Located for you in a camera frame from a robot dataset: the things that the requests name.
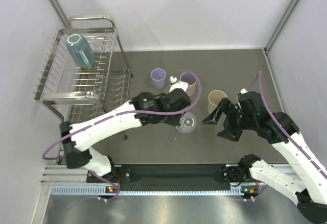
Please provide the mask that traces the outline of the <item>beige plastic cup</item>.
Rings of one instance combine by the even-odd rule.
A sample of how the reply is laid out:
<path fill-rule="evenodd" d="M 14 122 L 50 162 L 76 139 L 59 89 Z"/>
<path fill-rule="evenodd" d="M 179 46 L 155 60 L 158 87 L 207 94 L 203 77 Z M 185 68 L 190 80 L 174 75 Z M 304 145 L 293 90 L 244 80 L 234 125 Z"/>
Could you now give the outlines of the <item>beige plastic cup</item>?
<path fill-rule="evenodd" d="M 207 111 L 209 114 L 215 110 L 223 98 L 227 98 L 227 95 L 221 90 L 213 90 L 209 93 L 207 105 Z"/>

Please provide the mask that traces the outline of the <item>aluminium frame post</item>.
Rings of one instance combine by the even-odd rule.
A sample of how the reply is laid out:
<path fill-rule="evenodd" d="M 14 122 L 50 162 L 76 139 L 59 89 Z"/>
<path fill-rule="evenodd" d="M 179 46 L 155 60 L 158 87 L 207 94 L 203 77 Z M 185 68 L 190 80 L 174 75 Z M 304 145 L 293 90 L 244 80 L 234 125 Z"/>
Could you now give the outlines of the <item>aluminium frame post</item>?
<path fill-rule="evenodd" d="M 63 11 L 62 7 L 60 6 L 58 0 L 49 0 L 49 2 L 51 3 L 55 13 L 59 17 L 59 19 L 60 19 L 61 23 L 63 24 L 63 26 L 65 28 L 68 28 L 69 27 L 68 18 L 66 16 L 65 12 Z"/>
<path fill-rule="evenodd" d="M 263 48 L 264 55 L 268 55 L 270 50 L 275 45 L 277 39 L 279 38 L 279 36 L 282 33 L 286 24 L 288 23 L 292 13 L 298 6 L 299 2 L 300 2 L 300 0 L 290 0 L 290 2 L 287 4 L 287 7 L 286 7 L 285 11 L 283 12 L 280 20 L 278 21 L 276 28 L 274 29 L 271 37 L 269 38 L 266 46 Z"/>

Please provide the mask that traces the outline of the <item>right aluminium frame post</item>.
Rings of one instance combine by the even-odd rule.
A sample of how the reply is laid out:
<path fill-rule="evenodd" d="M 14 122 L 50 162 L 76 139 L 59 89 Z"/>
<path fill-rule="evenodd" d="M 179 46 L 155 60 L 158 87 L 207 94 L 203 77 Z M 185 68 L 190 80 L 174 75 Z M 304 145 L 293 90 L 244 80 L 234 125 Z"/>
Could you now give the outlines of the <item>right aluminium frame post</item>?
<path fill-rule="evenodd" d="M 280 20 L 278 21 L 276 28 L 274 29 L 271 37 L 269 38 L 266 46 L 263 48 L 264 55 L 268 55 L 270 50 L 275 45 L 277 39 L 279 38 L 279 36 L 282 33 L 286 24 L 288 23 L 292 13 L 298 6 L 299 2 L 300 2 L 300 0 L 290 0 L 290 2 L 287 4 L 287 7 L 286 7 L 285 11 L 283 12 Z"/>

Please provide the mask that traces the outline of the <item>teal ceramic mug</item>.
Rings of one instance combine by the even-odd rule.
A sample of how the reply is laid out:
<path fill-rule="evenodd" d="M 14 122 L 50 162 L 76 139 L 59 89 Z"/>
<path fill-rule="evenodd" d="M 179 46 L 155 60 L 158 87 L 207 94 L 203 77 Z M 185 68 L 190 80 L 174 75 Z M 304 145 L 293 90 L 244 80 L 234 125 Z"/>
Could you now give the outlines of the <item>teal ceramic mug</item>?
<path fill-rule="evenodd" d="M 79 68 L 92 69 L 96 57 L 87 40 L 79 34 L 71 34 L 66 40 L 67 50 Z"/>

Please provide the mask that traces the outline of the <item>clear glass cup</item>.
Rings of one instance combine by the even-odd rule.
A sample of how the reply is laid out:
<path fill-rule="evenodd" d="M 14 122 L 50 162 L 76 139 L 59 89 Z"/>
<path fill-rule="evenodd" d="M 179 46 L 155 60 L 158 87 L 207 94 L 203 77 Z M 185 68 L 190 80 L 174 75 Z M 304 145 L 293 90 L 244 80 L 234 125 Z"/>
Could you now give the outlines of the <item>clear glass cup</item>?
<path fill-rule="evenodd" d="M 196 125 L 196 116 L 192 112 L 187 111 L 181 116 L 179 125 L 176 126 L 176 129 L 181 133 L 187 134 L 192 132 L 195 129 Z"/>

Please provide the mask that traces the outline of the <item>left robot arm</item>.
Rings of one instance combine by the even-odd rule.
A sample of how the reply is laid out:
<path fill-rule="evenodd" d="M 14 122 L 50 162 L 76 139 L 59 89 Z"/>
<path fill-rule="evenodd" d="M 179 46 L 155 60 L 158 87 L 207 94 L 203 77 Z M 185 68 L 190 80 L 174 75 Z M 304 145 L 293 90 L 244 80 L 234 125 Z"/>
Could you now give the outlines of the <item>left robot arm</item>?
<path fill-rule="evenodd" d="M 142 92 L 120 107 L 91 120 L 60 125 L 68 169 L 86 168 L 109 182 L 115 177 L 113 161 L 93 148 L 96 143 L 128 129 L 164 123 L 178 126 L 191 99 L 181 88 L 154 95 Z"/>

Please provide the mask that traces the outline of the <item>pink mug lavender inside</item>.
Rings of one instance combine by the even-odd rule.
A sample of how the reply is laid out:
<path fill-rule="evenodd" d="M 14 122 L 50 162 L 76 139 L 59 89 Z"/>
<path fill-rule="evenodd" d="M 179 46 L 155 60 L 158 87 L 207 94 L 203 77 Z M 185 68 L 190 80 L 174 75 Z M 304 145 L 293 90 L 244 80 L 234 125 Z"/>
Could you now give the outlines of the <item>pink mug lavender inside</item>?
<path fill-rule="evenodd" d="M 193 96 L 196 92 L 196 87 L 197 87 L 197 80 L 194 77 L 194 75 L 188 72 L 183 72 L 180 75 L 179 80 L 188 84 L 186 93 L 189 97 Z"/>

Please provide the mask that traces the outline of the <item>left aluminium frame post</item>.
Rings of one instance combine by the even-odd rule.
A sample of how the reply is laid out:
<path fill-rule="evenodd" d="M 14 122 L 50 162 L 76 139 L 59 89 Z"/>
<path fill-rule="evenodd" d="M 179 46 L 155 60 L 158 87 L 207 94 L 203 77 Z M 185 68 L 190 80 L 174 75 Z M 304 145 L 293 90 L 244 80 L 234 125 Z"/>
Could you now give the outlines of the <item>left aluminium frame post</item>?
<path fill-rule="evenodd" d="M 59 17 L 59 19 L 60 19 L 61 23 L 63 24 L 63 26 L 65 28 L 68 28 L 69 27 L 68 18 L 66 16 L 65 12 L 63 11 L 62 7 L 60 6 L 58 0 L 49 0 L 49 2 L 51 3 L 55 13 Z"/>

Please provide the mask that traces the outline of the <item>steel dish rack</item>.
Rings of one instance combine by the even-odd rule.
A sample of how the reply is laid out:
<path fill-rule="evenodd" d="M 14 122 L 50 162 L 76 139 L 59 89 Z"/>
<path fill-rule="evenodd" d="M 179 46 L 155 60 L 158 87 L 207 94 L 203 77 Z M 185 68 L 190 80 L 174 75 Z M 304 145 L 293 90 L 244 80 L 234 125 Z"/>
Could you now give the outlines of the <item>steel dish rack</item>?
<path fill-rule="evenodd" d="M 96 58 L 92 69 L 72 60 L 66 46 L 72 34 L 90 45 Z M 72 16 L 53 39 L 34 99 L 61 122 L 85 122 L 126 102 L 132 77 L 114 20 L 108 15 Z"/>

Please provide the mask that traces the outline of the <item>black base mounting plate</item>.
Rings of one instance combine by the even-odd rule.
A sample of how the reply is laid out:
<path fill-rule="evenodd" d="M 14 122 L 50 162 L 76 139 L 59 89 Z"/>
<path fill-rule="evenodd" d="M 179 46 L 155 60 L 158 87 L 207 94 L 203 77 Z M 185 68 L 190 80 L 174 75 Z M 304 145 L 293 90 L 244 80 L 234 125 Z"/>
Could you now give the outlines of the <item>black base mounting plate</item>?
<path fill-rule="evenodd" d="M 226 190 L 258 184 L 238 166 L 225 164 L 122 164 L 103 178 L 122 190 Z"/>

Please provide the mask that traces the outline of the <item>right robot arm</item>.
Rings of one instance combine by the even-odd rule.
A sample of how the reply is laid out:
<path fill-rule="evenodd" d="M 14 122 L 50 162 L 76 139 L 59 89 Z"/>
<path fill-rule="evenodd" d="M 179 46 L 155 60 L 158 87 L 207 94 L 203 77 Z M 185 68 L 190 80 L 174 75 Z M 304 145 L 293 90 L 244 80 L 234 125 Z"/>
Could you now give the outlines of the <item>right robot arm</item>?
<path fill-rule="evenodd" d="M 238 103 L 223 98 L 202 122 L 215 125 L 226 115 L 218 137 L 239 141 L 244 130 L 255 131 L 272 145 L 297 174 L 293 178 L 249 154 L 237 166 L 237 180 L 257 180 L 287 197 L 300 213 L 312 223 L 326 223 L 326 169 L 309 149 L 299 127 L 284 112 L 272 113 L 263 96 L 242 89 Z"/>

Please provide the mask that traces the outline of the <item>lavender plastic cup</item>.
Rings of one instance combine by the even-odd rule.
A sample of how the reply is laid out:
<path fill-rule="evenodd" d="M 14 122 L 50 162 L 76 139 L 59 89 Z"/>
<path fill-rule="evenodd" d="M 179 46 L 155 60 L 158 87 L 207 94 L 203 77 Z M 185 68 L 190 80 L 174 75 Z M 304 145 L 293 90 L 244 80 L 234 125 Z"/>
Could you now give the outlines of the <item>lavender plastic cup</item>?
<path fill-rule="evenodd" d="M 162 90 L 166 83 L 166 72 L 161 68 L 153 69 L 150 73 L 151 81 L 153 86 Z"/>

